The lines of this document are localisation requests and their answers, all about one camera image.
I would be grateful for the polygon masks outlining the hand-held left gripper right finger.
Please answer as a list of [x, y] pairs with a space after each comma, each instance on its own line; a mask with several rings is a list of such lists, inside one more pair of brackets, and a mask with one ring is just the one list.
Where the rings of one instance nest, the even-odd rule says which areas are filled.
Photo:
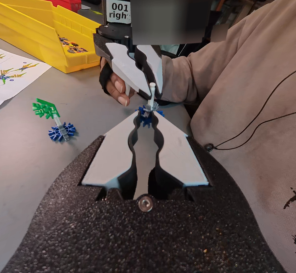
[[162, 189], [210, 187], [210, 179], [202, 169], [188, 135], [158, 112], [152, 112], [156, 153], [155, 179]]

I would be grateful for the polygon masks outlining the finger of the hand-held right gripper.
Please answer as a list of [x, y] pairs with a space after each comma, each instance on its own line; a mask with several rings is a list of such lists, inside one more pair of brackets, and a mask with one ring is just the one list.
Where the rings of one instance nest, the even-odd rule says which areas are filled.
[[112, 70], [125, 82], [125, 93], [128, 96], [130, 89], [140, 90], [151, 97], [151, 91], [144, 73], [136, 66], [136, 62], [128, 54], [126, 46], [118, 43], [106, 43], [112, 59]]
[[147, 83], [154, 82], [155, 95], [162, 95], [162, 55], [158, 45], [137, 45], [134, 54], [136, 66], [146, 76]]

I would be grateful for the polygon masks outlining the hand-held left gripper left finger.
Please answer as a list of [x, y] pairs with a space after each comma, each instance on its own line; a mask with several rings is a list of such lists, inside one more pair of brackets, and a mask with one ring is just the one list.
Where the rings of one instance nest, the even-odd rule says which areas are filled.
[[106, 189], [124, 188], [119, 177], [132, 167], [133, 144], [128, 143], [128, 138], [132, 132], [137, 133], [139, 117], [140, 112], [134, 112], [104, 134], [104, 139], [81, 181], [82, 185]]

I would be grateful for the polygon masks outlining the white toy rod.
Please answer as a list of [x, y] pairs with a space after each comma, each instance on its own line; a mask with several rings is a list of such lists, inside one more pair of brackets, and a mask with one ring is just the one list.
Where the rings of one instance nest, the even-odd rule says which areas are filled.
[[155, 86], [156, 84], [154, 82], [150, 83], [151, 98], [148, 100], [149, 105], [153, 105], [154, 102]]

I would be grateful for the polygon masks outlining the grey toy connector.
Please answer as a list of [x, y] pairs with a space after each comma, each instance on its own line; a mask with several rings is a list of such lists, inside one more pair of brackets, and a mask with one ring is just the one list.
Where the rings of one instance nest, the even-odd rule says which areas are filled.
[[158, 110], [158, 103], [156, 101], [153, 102], [153, 105], [147, 104], [146, 106], [143, 106], [144, 114], [149, 115], [153, 111]]

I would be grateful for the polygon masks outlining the short grey toy rod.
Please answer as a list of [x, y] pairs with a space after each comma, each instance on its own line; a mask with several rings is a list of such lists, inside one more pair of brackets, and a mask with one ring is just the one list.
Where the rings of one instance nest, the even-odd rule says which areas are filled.
[[51, 132], [50, 138], [53, 141], [56, 141], [56, 140], [61, 141], [62, 138], [65, 141], [69, 141], [70, 140], [70, 137], [67, 134], [67, 131], [64, 128], [64, 125], [61, 123], [58, 115], [57, 114], [53, 114], [53, 118], [55, 120], [56, 126], [55, 127], [52, 127], [52, 132]]

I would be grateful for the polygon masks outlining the yellow plastic bin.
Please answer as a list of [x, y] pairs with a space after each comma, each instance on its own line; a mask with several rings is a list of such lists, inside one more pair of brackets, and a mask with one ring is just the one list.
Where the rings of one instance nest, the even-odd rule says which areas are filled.
[[[66, 74], [99, 65], [93, 40], [99, 26], [50, 1], [0, 0], [1, 39]], [[68, 53], [59, 36], [88, 52]]]

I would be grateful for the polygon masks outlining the green toy connector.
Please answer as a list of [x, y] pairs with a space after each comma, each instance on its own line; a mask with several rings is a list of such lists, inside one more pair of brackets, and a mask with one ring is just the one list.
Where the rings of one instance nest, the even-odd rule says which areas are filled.
[[35, 115], [39, 117], [46, 116], [46, 119], [54, 119], [54, 115], [60, 117], [60, 114], [53, 103], [36, 98], [36, 103], [32, 103], [32, 109]]

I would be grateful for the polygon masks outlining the person's right forearm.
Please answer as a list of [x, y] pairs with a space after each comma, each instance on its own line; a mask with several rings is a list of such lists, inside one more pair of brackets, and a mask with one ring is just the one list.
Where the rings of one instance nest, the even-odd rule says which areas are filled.
[[162, 56], [162, 101], [181, 103], [195, 102], [203, 98], [217, 78], [237, 53], [239, 39], [248, 22], [254, 22], [260, 15], [266, 15], [269, 3], [246, 16], [227, 31], [224, 41], [211, 42], [187, 57], [170, 58]]

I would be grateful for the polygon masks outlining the grey desk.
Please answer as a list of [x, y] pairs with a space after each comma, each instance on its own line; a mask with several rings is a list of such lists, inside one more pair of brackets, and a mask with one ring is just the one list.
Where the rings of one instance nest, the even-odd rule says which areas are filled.
[[[61, 121], [77, 135], [55, 143], [48, 136], [52, 119], [40, 118], [32, 103], [54, 103]], [[20, 245], [48, 188], [62, 170], [99, 135], [145, 104], [139, 95], [127, 108], [101, 89], [99, 67], [65, 74], [50, 68], [1, 105], [1, 270]]]

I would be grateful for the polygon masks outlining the person's right hand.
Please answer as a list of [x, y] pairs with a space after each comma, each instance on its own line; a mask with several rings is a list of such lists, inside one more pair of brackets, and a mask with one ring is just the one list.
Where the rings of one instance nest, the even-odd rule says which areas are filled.
[[127, 107], [130, 104], [130, 98], [135, 94], [135, 90], [130, 88], [129, 95], [126, 94], [125, 82], [113, 72], [104, 57], [100, 59], [99, 82], [103, 91], [121, 105]]

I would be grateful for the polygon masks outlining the printed instruction sheet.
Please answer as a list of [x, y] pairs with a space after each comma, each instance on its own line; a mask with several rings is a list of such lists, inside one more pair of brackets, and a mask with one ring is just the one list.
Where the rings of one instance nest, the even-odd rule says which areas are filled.
[[50, 68], [46, 63], [0, 49], [0, 104], [16, 96]]

